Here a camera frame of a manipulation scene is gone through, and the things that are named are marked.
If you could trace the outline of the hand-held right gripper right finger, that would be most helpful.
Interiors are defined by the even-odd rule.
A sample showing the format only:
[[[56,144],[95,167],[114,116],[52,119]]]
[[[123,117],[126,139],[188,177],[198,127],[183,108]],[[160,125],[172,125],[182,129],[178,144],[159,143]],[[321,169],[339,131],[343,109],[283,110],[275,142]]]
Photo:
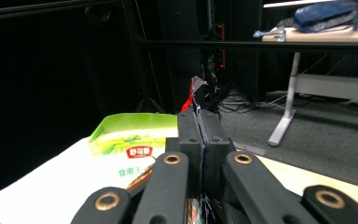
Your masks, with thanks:
[[[234,151],[235,147],[226,135],[217,114],[201,110],[200,118],[201,133],[205,144],[203,187],[208,197],[221,197],[225,183],[223,167],[227,154]]]

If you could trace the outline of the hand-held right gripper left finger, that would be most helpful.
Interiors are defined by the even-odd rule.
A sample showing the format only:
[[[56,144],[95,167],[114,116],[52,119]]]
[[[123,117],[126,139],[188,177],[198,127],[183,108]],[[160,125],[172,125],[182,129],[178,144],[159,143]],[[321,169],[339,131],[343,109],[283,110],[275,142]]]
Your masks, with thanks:
[[[177,115],[177,137],[167,137],[165,151],[179,151],[188,157],[188,193],[200,194],[201,136],[196,115],[192,109]]]

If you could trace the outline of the red and black snack packet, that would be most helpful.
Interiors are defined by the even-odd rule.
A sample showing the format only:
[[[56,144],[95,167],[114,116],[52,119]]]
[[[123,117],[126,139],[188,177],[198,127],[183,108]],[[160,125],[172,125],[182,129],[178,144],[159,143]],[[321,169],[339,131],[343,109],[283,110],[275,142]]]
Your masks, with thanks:
[[[206,85],[206,82],[200,77],[192,77],[188,88],[188,96],[182,106],[181,112],[192,109],[196,115],[197,123],[200,129],[201,136],[201,151],[200,151],[200,194],[189,194],[190,198],[190,215],[189,222],[191,224],[215,224],[218,220],[218,212],[213,207],[213,200],[219,197],[208,197],[203,187],[203,153],[205,150],[204,139],[201,133],[201,118],[200,111],[205,110],[201,108],[199,100],[199,91]]]

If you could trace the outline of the green and white starch packet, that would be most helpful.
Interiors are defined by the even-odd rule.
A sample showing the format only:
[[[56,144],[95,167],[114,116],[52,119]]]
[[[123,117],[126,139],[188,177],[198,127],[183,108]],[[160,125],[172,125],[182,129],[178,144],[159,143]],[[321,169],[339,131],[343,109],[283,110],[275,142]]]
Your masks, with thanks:
[[[111,173],[107,186],[127,188],[165,152],[166,139],[177,137],[177,117],[159,113],[107,116],[88,140],[91,155]]]

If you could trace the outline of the black tripod stand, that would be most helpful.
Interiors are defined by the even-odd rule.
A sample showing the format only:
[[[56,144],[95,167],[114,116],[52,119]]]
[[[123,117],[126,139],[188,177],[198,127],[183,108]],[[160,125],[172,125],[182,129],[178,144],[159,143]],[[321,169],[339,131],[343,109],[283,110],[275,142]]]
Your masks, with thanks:
[[[144,64],[144,56],[143,56],[143,47],[140,43],[143,42],[143,39],[137,35],[135,37],[135,56],[137,60],[138,74],[142,88],[143,95],[143,104],[144,104],[144,112],[157,112],[163,113],[164,108],[161,107],[156,100],[150,97],[150,90],[147,80],[147,70],[146,65]]]

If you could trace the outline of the black metal bar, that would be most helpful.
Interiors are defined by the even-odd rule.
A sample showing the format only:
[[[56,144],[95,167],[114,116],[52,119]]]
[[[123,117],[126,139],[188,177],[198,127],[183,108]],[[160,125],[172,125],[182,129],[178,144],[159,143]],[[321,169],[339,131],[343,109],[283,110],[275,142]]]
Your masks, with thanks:
[[[139,41],[147,48],[247,49],[289,52],[358,52],[358,43],[324,42],[237,42],[237,41]]]

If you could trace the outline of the grey blue cloth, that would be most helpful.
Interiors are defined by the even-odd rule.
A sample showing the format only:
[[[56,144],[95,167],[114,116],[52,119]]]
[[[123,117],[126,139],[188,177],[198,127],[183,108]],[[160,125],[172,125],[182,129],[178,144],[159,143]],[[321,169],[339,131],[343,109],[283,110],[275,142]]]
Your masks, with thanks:
[[[278,42],[284,42],[286,39],[286,31],[284,27],[275,27],[270,31],[255,31],[253,37],[263,37],[266,35],[273,35]]]

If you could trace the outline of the wooden desk with white legs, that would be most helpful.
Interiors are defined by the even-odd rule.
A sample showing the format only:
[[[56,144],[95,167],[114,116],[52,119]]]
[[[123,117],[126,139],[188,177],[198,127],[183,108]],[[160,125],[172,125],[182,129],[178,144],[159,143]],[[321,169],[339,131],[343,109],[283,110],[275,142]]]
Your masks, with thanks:
[[[348,44],[345,51],[350,50],[354,44],[358,44],[358,32],[352,28],[344,29],[340,26],[338,31],[330,29],[324,33],[303,34],[295,28],[286,29],[285,43],[299,44]],[[282,141],[296,111],[293,109],[295,94],[306,93],[310,95],[336,97],[350,100],[358,100],[358,77],[331,77],[298,73],[298,65],[303,49],[296,49],[289,78],[288,91],[284,113],[268,144],[277,147]]]

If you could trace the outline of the blue bag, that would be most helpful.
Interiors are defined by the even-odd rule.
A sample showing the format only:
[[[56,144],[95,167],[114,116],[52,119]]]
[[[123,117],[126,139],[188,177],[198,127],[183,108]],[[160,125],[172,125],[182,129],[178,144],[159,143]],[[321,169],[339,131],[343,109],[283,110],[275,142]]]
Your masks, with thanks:
[[[358,13],[355,0],[316,3],[296,10],[293,27],[302,33],[319,33],[338,26],[349,28]]]

